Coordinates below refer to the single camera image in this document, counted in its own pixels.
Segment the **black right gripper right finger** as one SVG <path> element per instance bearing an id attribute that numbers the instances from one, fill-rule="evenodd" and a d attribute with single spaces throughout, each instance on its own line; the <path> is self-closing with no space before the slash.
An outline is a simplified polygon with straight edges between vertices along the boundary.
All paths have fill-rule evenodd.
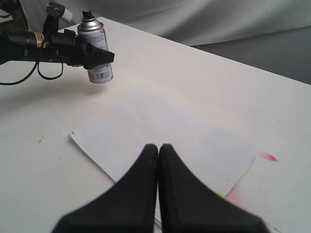
<path id="1" fill-rule="evenodd" d="M 159 151 L 158 188 L 164 233 L 267 233 L 263 220 L 220 197 L 183 163 L 170 144 Z"/>

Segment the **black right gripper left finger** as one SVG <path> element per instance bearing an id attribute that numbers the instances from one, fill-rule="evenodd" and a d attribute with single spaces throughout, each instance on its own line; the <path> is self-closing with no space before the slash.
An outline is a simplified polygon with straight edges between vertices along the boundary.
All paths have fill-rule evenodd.
<path id="1" fill-rule="evenodd" d="M 54 233 L 152 233 L 157 195 L 158 149 L 144 146 L 139 157 L 104 194 L 64 215 Z"/>

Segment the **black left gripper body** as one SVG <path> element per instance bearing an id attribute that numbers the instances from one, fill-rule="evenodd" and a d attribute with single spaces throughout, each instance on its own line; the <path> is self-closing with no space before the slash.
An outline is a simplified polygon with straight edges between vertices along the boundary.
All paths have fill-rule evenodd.
<path id="1" fill-rule="evenodd" d="M 48 39 L 49 49 L 68 66 L 82 66 L 84 53 L 78 39 L 75 31 L 68 29 L 62 33 L 52 33 Z"/>

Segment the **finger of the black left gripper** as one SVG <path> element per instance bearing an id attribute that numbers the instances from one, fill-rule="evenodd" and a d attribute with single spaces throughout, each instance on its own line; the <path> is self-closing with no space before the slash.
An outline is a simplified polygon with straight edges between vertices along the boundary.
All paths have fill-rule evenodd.
<path id="1" fill-rule="evenodd" d="M 113 52 L 97 48 L 90 43 L 80 44 L 80 49 L 84 56 L 83 67 L 86 70 L 114 62 L 115 54 Z"/>

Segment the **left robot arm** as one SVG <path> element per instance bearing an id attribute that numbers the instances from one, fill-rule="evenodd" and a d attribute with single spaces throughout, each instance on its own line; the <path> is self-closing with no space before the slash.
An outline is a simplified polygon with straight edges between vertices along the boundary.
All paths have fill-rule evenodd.
<path id="1" fill-rule="evenodd" d="M 9 61 L 64 63 L 86 69 L 112 63 L 114 53 L 86 42 L 75 31 L 58 31 L 59 20 L 71 22 L 72 13 L 65 6 L 50 2 L 41 32 L 0 32 L 0 63 Z"/>

